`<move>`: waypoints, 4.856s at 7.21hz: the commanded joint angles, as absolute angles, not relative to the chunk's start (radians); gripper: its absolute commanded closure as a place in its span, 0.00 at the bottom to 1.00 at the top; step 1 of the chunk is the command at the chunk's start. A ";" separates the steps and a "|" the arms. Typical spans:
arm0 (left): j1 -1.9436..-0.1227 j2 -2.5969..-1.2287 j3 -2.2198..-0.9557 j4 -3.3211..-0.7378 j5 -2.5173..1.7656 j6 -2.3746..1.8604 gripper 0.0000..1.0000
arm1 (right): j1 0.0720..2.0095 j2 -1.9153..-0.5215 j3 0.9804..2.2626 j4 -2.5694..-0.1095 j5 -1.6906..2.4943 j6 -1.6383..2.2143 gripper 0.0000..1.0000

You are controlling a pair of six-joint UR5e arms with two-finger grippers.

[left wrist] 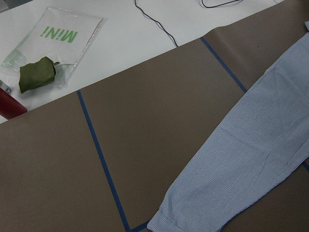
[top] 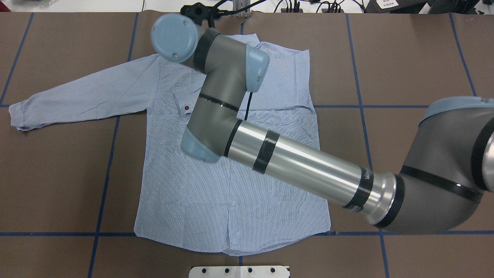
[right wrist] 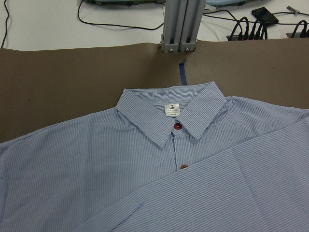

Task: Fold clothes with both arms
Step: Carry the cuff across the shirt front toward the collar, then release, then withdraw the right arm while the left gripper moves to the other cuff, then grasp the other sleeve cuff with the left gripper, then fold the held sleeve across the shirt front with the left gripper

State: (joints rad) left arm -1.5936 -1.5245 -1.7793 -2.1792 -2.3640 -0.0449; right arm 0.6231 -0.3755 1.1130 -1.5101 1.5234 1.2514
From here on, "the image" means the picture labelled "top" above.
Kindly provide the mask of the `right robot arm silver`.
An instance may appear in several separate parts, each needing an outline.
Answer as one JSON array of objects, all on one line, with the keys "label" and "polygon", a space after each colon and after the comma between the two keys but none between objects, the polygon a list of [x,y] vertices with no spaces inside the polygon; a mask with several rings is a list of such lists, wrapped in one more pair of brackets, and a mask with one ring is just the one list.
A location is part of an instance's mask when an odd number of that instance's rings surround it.
[{"label": "right robot arm silver", "polygon": [[447,97],[419,124],[400,173],[378,174],[237,118],[261,88],[269,55],[166,14],[151,30],[154,49],[206,75],[181,149],[208,163],[221,156],[365,215],[399,234],[437,234],[464,223],[493,192],[493,99]]}]

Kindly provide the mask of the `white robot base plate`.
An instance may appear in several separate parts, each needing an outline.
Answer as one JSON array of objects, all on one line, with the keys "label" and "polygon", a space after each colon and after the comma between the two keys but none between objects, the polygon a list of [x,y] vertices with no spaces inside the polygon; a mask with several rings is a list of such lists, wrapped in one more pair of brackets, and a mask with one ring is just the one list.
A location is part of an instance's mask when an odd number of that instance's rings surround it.
[{"label": "white robot base plate", "polygon": [[189,278],[290,278],[289,266],[193,267]]}]

